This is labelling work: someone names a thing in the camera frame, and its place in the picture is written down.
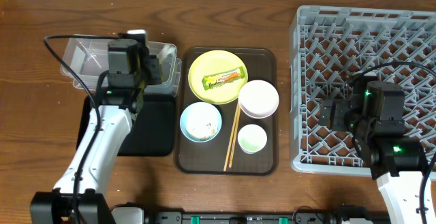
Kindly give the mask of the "green orange snack wrapper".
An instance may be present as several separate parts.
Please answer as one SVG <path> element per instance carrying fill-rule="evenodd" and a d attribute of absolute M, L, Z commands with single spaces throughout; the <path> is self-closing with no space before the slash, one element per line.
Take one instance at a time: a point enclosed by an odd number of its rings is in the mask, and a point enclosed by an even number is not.
<path fill-rule="evenodd" d="M 231 83 L 235 80 L 245 78 L 246 71 L 244 67 L 240 66 L 230 71 L 221 72 L 209 76 L 204 76 L 202 79 L 202 86 L 205 91 L 220 87 L 224 84 Z"/>

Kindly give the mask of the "rice food scraps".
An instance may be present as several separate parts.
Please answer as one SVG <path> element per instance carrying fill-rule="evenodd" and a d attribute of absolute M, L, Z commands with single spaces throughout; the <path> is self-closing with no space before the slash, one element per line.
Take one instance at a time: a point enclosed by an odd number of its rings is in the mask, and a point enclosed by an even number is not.
<path fill-rule="evenodd" d="M 192 109 L 187 114 L 186 130 L 191 138 L 206 141 L 218 132 L 216 113 L 205 108 Z"/>

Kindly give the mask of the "light blue bowl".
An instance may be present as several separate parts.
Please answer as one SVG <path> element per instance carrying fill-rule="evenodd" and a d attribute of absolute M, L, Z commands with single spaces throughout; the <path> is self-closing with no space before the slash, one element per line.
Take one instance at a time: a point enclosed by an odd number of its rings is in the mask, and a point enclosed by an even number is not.
<path fill-rule="evenodd" d="M 212 105 L 212 104 L 210 104 L 210 103 L 206 103 L 206 102 L 195 102 L 195 103 L 193 103 L 193 104 L 191 104 L 191 105 L 189 105 L 189 106 L 187 106 L 184 110 L 183 110 L 183 112 L 182 112 L 182 114 L 181 114 L 181 117 L 180 117 L 180 128 L 181 128 L 181 131 L 182 131 L 182 134 L 188 139 L 188 140 L 191 140 L 192 142 L 196 142 L 196 143 L 203 143 L 203 142 L 207 142 L 207 141 L 210 141 L 210 140 L 212 140 L 215 136 L 213 136 L 211 139 L 209 139 L 209 140 L 206 140 L 206 141 L 197 141 L 197 140 L 194 140 L 193 138 L 191 138 L 190 136 L 189 136 L 189 134 L 187 133 L 187 130 L 186 130 L 186 123 L 187 123 L 187 114 L 188 114 L 188 112 L 190 111 L 190 110 L 192 110 L 192 109 L 197 109 L 197 108 L 205 108 L 206 110 L 211 110 L 211 111 L 213 111 L 213 112 L 215 112 L 216 113 L 216 116 L 217 116 L 217 120 L 218 120 L 218 132 L 217 132 L 217 134 L 220 132 L 220 130 L 221 130 L 221 126 L 222 126 L 222 117 L 221 117 L 221 113 L 220 113 L 220 111 L 218 111 L 218 109 L 214 106 L 214 105 Z"/>

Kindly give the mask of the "white green cup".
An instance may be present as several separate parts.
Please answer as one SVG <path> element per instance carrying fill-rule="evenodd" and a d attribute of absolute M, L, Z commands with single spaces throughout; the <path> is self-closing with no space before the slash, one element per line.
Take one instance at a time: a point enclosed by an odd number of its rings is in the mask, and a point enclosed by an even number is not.
<path fill-rule="evenodd" d="M 249 124 L 240 129 L 237 140 L 244 153 L 254 154 L 265 147 L 267 134 L 259 125 Z"/>

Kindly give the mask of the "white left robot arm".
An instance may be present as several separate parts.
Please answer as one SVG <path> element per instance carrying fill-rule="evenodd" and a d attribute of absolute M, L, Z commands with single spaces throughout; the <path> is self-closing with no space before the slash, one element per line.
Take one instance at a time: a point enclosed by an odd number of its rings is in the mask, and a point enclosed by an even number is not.
<path fill-rule="evenodd" d="M 146 33 L 109 37 L 108 70 L 88 92 L 91 111 L 80 145 L 50 192 L 30 204 L 33 223 L 141 223 L 138 207 L 111 210 L 106 189 L 119 149 L 130 134 L 148 85 L 161 84 L 159 58 L 149 52 Z"/>

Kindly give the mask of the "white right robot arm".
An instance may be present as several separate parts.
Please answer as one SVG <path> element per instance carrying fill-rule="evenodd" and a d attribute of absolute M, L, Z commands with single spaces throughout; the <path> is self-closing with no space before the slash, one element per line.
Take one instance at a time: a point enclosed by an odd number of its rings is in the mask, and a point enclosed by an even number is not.
<path fill-rule="evenodd" d="M 421 142 L 405 136 L 405 94 L 391 82 L 357 81 L 349 99 L 326 99 L 319 125 L 349 132 L 369 166 L 391 223 L 434 223 L 429 165 Z"/>

